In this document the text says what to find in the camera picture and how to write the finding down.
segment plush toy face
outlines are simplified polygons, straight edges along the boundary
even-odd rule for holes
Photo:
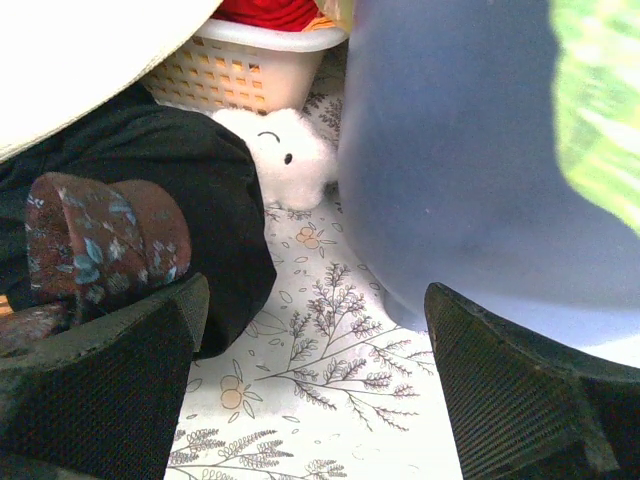
[[[247,144],[267,207],[311,210],[322,201],[326,184],[337,180],[333,147],[296,110],[260,116],[224,109],[212,118]]]

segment fern print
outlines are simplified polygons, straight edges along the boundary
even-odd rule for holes
[[[380,345],[384,336],[397,333],[400,327],[385,329],[366,314],[365,297],[348,283],[350,274],[347,265],[331,263],[326,268],[325,277],[311,286],[313,298],[307,303],[307,311],[291,315],[291,352],[286,369],[255,382],[290,381],[298,398],[326,411],[346,405],[371,431],[374,420],[407,431],[406,418],[417,414],[400,408],[397,401],[419,396],[406,380],[413,375],[414,367],[431,373],[431,352],[410,351],[409,339]],[[366,353],[353,359],[356,348]],[[346,397],[346,404],[337,398],[341,395]]]
[[[277,433],[275,430],[258,431],[228,444],[222,440],[215,440],[219,433],[217,429],[196,430],[189,434],[184,430],[180,432],[177,435],[178,440],[186,437],[188,445],[171,452],[167,468],[182,473],[188,480],[194,478],[233,480],[237,478],[233,476],[234,471],[243,472],[242,478],[246,478],[246,474],[250,473],[263,475],[256,478],[264,478],[264,475],[267,475],[270,479],[278,480],[347,478],[344,466],[335,460],[313,460],[306,465],[304,473],[280,471],[282,470],[281,462],[293,458],[293,454],[281,449],[284,444],[282,440],[266,440],[267,437],[273,437]],[[218,448],[215,442],[219,444],[217,453],[221,460],[209,465],[195,464],[200,459],[201,453],[213,452]],[[207,446],[200,449],[200,446],[205,444]],[[186,453],[192,447],[199,449],[198,452]],[[201,477],[190,473],[194,469],[204,469]]]

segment white plastic laundry basket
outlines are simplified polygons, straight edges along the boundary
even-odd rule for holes
[[[211,19],[142,82],[160,102],[199,110],[301,109],[324,52],[346,38],[339,28],[289,33]]]

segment floral printed floor mat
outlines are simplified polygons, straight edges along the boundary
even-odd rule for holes
[[[337,141],[344,50],[305,113]],[[461,478],[429,338],[387,317],[333,193],[267,212],[278,280],[224,355],[194,363],[168,480]]]

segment red cloth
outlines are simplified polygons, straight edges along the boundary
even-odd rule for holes
[[[212,17],[282,32],[301,32],[319,15],[314,0],[224,0]]]

